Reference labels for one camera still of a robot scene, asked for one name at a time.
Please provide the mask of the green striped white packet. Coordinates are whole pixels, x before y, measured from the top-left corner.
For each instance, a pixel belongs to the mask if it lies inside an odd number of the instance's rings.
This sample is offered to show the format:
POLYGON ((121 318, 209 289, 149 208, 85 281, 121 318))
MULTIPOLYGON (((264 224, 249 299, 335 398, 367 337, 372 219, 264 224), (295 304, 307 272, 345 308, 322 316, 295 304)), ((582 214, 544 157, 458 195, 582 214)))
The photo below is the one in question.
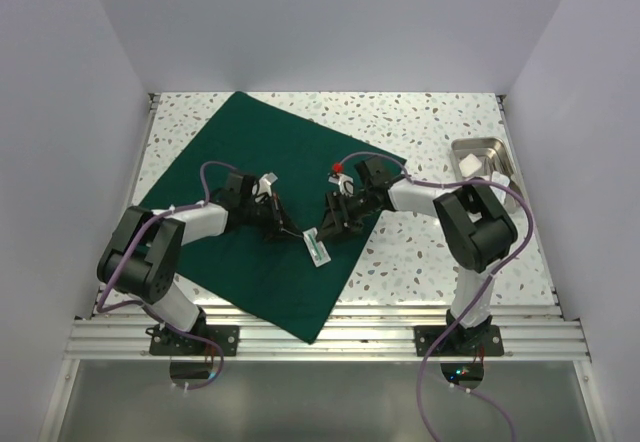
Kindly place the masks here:
POLYGON ((316 228, 310 228, 302 233, 303 241, 316 268, 326 265, 331 261, 326 246, 317 238, 317 235, 318 231, 316 228))

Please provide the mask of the white gauze pad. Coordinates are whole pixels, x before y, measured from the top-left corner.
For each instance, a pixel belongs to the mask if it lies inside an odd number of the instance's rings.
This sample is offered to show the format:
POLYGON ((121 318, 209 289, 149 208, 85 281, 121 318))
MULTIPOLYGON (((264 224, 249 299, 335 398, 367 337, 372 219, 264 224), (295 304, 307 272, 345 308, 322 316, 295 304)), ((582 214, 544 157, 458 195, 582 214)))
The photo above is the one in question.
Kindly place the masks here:
POLYGON ((483 163, 474 154, 468 154, 459 161, 459 170, 462 178, 476 176, 483 169, 483 163))

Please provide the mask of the stainless steel tray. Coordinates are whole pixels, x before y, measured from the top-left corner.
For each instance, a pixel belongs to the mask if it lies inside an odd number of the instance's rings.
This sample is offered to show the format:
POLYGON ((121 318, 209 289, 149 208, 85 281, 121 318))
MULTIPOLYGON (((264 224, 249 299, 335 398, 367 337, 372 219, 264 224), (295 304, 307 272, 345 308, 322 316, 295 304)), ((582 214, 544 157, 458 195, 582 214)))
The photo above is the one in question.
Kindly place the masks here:
POLYGON ((450 158, 458 181, 480 177, 509 187, 522 196, 520 179, 507 145, 496 137, 456 139, 450 158))

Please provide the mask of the white crinkled sterile pouch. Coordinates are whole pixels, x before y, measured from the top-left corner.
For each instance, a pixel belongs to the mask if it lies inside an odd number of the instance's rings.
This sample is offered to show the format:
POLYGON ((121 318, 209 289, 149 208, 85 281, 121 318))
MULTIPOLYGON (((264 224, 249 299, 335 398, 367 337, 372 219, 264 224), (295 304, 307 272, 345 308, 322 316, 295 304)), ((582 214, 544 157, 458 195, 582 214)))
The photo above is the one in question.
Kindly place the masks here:
POLYGON ((493 171, 491 173, 490 181, 493 183, 491 188, 496 190, 501 190, 503 187, 509 187, 511 183, 511 179, 508 176, 498 171, 493 171))

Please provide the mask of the straight steel tweezers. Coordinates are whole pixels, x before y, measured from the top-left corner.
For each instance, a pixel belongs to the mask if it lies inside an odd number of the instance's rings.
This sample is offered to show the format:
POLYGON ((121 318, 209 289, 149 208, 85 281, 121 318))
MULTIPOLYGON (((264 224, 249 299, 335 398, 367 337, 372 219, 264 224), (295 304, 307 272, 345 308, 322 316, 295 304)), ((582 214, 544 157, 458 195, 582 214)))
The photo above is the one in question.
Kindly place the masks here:
POLYGON ((491 175, 493 171, 498 171, 509 176, 509 170, 504 168, 502 160, 497 156, 486 156, 483 162, 483 169, 487 175, 491 175))

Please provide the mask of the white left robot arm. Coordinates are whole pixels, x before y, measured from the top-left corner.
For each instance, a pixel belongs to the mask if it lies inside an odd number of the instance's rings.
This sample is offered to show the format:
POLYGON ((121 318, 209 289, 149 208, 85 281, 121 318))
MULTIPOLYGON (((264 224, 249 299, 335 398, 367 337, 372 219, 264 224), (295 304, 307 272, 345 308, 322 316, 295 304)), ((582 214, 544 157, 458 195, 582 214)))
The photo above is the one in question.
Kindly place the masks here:
POLYGON ((96 309, 106 313, 110 291, 128 294, 130 305, 142 307, 173 331, 172 341, 185 354, 201 352, 208 341, 203 310, 174 282, 183 246, 229 234, 241 227, 259 229, 267 240, 301 239, 273 189, 277 177, 261 177, 233 170, 223 187, 207 190, 205 199, 191 205, 152 211, 131 206, 122 215, 97 265, 105 284, 96 309))

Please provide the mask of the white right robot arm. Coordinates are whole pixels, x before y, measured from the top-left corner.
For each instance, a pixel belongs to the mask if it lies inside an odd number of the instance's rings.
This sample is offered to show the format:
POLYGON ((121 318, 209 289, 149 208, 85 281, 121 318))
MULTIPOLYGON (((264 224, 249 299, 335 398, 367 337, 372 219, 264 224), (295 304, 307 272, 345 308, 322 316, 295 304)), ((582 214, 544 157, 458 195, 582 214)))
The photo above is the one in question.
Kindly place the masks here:
POLYGON ((471 178, 437 184, 412 178, 403 163, 373 152, 354 153, 360 183, 335 164, 329 181, 337 186, 325 196, 320 227, 307 235, 317 253, 322 243, 359 233, 366 218, 383 211, 416 213, 439 221, 450 254, 459 266, 445 341, 451 351, 468 354, 481 342, 479 328, 490 324, 490 299, 499 263, 508 259, 518 239, 505 208, 508 197, 520 202, 506 179, 471 178))

